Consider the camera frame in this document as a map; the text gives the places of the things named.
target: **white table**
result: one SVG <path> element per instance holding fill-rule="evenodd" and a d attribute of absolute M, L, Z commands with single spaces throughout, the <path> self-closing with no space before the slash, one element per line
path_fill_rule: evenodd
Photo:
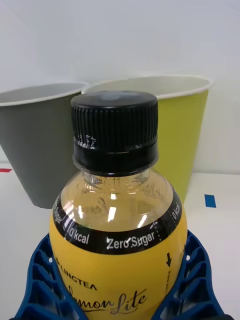
<path fill-rule="evenodd" d="M 6 164 L 0 168 L 10 168 Z M 214 195 L 207 208 L 204 194 Z M 215 295 L 240 319 L 240 175 L 192 175 L 185 201 L 188 228 L 200 239 L 212 266 Z M 0 172 L 0 318 L 13 317 L 24 296 L 32 253 L 48 233 L 50 210 L 34 206 L 13 171 Z"/>

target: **yellow bottle label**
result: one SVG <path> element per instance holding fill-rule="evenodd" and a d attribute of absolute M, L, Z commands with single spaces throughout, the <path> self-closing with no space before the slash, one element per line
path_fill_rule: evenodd
<path fill-rule="evenodd" d="M 150 320 L 172 288 L 183 258 L 187 222 L 181 201 L 134 230 L 93 230 L 66 214 L 58 197 L 50 241 L 62 280 L 87 317 Z"/>

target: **gray paper cup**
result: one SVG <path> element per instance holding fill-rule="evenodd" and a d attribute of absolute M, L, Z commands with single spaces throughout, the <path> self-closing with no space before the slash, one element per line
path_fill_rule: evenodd
<path fill-rule="evenodd" d="M 50 209 L 73 164 L 70 101 L 86 83 L 55 83 L 0 93 L 0 145 L 34 205 Z"/>

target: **red tape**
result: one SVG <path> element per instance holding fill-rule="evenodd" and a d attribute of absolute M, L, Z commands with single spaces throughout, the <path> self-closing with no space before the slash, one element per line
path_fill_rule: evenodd
<path fill-rule="evenodd" d="M 0 172 L 10 172 L 12 169 L 0 169 Z"/>

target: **yellow paper cup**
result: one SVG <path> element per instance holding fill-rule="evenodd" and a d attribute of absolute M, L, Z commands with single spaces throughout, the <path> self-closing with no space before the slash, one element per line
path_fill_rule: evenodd
<path fill-rule="evenodd" d="M 170 74 L 95 83 L 82 93 L 134 90 L 157 97 L 159 160 L 155 169 L 173 184 L 184 201 L 212 84 L 202 76 Z"/>

